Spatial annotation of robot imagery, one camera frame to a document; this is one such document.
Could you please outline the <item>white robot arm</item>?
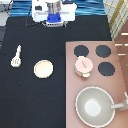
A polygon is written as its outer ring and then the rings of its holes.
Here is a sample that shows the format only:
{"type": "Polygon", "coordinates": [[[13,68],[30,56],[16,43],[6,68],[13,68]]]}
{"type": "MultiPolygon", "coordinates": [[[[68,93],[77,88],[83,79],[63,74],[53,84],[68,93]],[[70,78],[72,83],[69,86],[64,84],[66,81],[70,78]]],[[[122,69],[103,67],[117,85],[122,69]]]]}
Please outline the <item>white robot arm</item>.
{"type": "Polygon", "coordinates": [[[54,16],[60,21],[74,21],[77,5],[68,0],[32,0],[32,18],[35,22],[46,20],[55,23],[54,16]]]}

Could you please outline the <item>blue white robot base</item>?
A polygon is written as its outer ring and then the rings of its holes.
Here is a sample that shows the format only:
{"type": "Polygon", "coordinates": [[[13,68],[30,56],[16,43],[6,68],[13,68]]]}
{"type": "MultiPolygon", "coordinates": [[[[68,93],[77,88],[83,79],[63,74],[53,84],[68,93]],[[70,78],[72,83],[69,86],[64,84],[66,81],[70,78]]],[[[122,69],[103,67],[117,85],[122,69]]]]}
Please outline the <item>blue white robot base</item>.
{"type": "Polygon", "coordinates": [[[63,25],[63,21],[61,20],[61,16],[59,13],[48,14],[47,20],[46,20],[47,27],[60,27],[62,25],[63,25]]]}

